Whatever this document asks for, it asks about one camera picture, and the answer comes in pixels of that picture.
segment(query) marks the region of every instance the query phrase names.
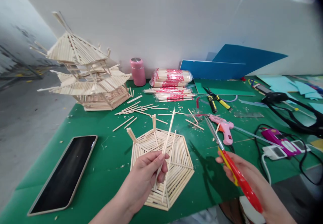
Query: pink thermos bottle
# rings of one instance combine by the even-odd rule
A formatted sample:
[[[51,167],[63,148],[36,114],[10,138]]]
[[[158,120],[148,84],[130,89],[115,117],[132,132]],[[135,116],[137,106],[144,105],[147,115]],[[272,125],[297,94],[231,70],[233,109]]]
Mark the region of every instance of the pink thermos bottle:
[[[144,63],[140,58],[130,59],[132,77],[136,86],[144,86],[146,84]]]

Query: human hand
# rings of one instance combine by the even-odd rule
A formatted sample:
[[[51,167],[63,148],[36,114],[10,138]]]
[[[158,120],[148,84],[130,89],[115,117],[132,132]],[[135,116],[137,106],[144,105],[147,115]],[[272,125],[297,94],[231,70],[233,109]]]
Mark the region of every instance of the human hand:
[[[165,159],[168,154],[148,152],[137,158],[133,168],[120,187],[115,198],[121,198],[127,204],[127,210],[133,215],[137,213],[146,202],[151,189],[155,184],[157,170],[162,166],[157,181],[162,183],[168,171]]]
[[[258,197],[263,208],[262,215],[267,223],[295,223],[283,203],[280,201],[275,191],[272,189],[267,180],[262,176],[260,171],[251,163],[239,157],[238,155],[226,152],[235,163],[236,167],[245,177],[251,189]],[[218,163],[224,163],[220,151],[219,157],[215,160]],[[234,182],[233,174],[227,166],[223,166],[226,176]]]

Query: hexagonal chopstick base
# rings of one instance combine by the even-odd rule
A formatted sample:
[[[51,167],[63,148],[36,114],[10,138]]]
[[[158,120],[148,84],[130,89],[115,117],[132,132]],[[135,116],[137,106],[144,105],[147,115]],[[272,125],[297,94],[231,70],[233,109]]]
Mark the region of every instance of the hexagonal chopstick base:
[[[167,131],[156,129],[154,132],[152,129],[138,137],[137,143],[133,144],[131,168],[136,162],[136,159],[141,155],[147,152],[161,151],[163,149],[164,142],[166,141],[167,134]],[[169,155],[171,155],[173,138],[174,133],[170,133],[166,148],[166,153]],[[185,137],[176,134],[173,148],[172,156],[166,160],[168,165],[166,180],[164,183],[158,184],[155,191],[153,189],[151,190],[151,193],[145,202],[146,206],[168,211],[194,173],[194,167],[189,155]],[[164,198],[162,198],[165,182],[167,189],[165,190]]]

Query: concrete floor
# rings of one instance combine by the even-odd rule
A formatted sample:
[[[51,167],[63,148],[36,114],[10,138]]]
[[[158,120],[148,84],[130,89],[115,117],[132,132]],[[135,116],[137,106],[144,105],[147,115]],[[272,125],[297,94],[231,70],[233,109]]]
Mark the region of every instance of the concrete floor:
[[[0,91],[0,212],[75,104],[70,96],[37,92],[58,85],[48,72],[43,80],[18,81]]]

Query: left hand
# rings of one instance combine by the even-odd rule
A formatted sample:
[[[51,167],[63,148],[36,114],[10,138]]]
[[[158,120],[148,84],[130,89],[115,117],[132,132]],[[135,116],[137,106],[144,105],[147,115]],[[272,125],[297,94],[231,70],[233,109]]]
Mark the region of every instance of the left hand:
[[[120,198],[127,204],[127,210],[131,214],[137,213],[146,202],[151,189],[155,184],[157,170],[160,166],[161,172],[157,181],[162,183],[167,173],[168,154],[158,152],[148,152],[137,158],[133,168],[124,180],[115,198]]]

